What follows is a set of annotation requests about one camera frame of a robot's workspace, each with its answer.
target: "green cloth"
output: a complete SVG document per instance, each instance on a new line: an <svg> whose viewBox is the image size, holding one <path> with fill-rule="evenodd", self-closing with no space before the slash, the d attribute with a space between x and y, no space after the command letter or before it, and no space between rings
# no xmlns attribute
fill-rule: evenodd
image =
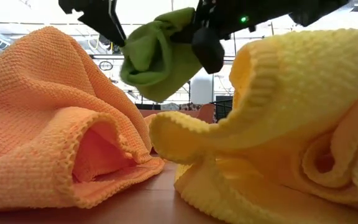
<svg viewBox="0 0 358 224"><path fill-rule="evenodd" d="M193 8L169 12L131 33L121 49L123 82L161 103L191 79L202 66L191 44L173 43L170 36L188 25L193 13Z"/></svg>

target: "towel fold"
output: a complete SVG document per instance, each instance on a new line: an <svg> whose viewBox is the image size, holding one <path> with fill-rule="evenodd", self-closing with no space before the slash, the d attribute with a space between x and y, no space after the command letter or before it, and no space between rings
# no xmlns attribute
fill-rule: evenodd
<svg viewBox="0 0 358 224"><path fill-rule="evenodd" d="M0 54L0 210L91 208L163 169L148 127L53 27Z"/></svg>
<svg viewBox="0 0 358 224"><path fill-rule="evenodd" d="M194 13L185 8L158 16L126 40L121 78L150 100L163 102L200 69L190 44L174 43L172 34L188 25Z"/></svg>
<svg viewBox="0 0 358 224"><path fill-rule="evenodd" d="M165 112L150 125L181 164L181 197L229 223L358 224L358 30L249 43L230 81L218 124Z"/></svg>

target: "microfiber towel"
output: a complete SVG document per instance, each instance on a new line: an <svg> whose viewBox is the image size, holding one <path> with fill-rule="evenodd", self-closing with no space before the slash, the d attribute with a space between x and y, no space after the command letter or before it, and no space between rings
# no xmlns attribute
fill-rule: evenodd
<svg viewBox="0 0 358 224"><path fill-rule="evenodd" d="M201 64L191 45L170 40L172 34L191 22L193 13L193 8L169 12L131 33L122 48L123 82L161 103L193 77Z"/></svg>
<svg viewBox="0 0 358 224"><path fill-rule="evenodd" d="M181 197L228 223L358 224L358 30L249 43L229 78L218 124L164 112L150 125Z"/></svg>
<svg viewBox="0 0 358 224"><path fill-rule="evenodd" d="M0 210L91 208L158 174L136 106L70 36L35 31L0 54Z"/></svg>

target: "table surface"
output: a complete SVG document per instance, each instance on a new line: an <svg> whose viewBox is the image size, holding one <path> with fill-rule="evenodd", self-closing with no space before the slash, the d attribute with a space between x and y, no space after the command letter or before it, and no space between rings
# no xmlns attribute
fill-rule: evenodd
<svg viewBox="0 0 358 224"><path fill-rule="evenodd" d="M92 209L45 208L0 212L0 224L16 223L222 223L184 202L173 188L175 164L143 183L113 195Z"/></svg>

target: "green led light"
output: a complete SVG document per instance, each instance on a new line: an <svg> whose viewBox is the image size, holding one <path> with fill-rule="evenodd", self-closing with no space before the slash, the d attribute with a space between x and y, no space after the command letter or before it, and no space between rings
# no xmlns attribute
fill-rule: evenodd
<svg viewBox="0 0 358 224"><path fill-rule="evenodd" d="M243 16L240 19L241 22L247 22L248 21L248 16Z"/></svg>

